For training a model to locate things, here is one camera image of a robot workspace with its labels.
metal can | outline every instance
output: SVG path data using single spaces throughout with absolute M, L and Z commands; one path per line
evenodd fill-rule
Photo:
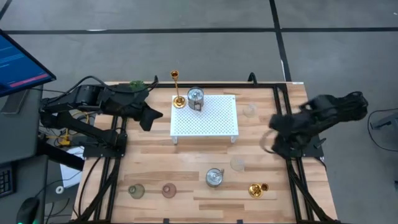
M 192 87 L 188 91 L 188 106 L 196 111 L 201 111 L 204 104 L 205 92 L 199 87 Z
M 207 171 L 206 183 L 210 187 L 218 187 L 223 181 L 223 176 L 224 176 L 224 170 L 212 168 L 209 171 Z

green object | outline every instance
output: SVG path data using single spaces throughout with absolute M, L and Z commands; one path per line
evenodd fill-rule
M 145 88 L 145 83 L 143 81 L 131 81 L 130 82 L 130 88 L 131 90 L 141 90 Z

monitor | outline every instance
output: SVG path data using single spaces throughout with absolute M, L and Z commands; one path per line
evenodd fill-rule
M 54 74 L 0 29 L 0 97 L 55 79 Z

white pegboard platform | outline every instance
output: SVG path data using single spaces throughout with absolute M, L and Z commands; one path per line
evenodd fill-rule
M 239 135 L 234 95 L 205 95 L 202 111 L 187 105 L 176 108 L 172 104 L 170 136 L 177 143 L 180 136 L 231 136 L 234 142 Z

wood plank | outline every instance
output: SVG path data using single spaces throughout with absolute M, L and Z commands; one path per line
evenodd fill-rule
M 307 101 L 304 85 L 288 83 L 287 87 L 290 104 L 296 111 L 298 105 Z M 186 93 L 187 89 L 182 88 L 180 92 Z M 245 223 L 295 221 L 285 161 L 278 155 L 264 152 L 259 146 L 259 139 L 269 130 L 269 119 L 275 113 L 272 90 L 214 88 L 206 89 L 205 93 L 236 95 L 239 124 L 236 142 L 231 144 L 228 138 L 180 138 L 175 146 L 170 138 L 170 100 L 175 90 L 153 90 L 146 102 L 161 111 L 164 117 L 154 121 L 150 132 L 144 132 L 133 120 L 127 124 L 129 139 L 120 166 L 113 223 L 159 223 L 163 218 L 169 218 L 173 223 L 236 223 L 237 219 L 243 219 Z M 248 105 L 256 106 L 254 117 L 244 115 L 243 109 Z M 111 121 L 111 116 L 99 115 L 95 126 L 108 129 Z M 274 138 L 275 133 L 267 137 L 266 147 L 272 146 Z M 243 172 L 232 170 L 232 158 L 245 162 Z M 94 161 L 88 159 L 85 162 L 82 183 Z M 304 159 L 303 163 L 308 188 L 326 213 L 336 218 L 325 169 L 313 159 Z M 83 208 L 98 191 L 102 167 L 103 159 L 88 181 Z M 218 188 L 211 188 L 205 182 L 206 172 L 211 168 L 225 170 L 224 181 Z M 176 196 L 170 199 L 161 194 L 162 186 L 169 182 L 177 187 Z M 250 197 L 249 186 L 263 182 L 269 185 L 269 191 L 259 199 Z M 131 198 L 127 192 L 134 184 L 146 188 L 145 195 L 139 200 Z M 107 204 L 105 197 L 102 218 Z M 304 214 L 302 196 L 300 206 Z

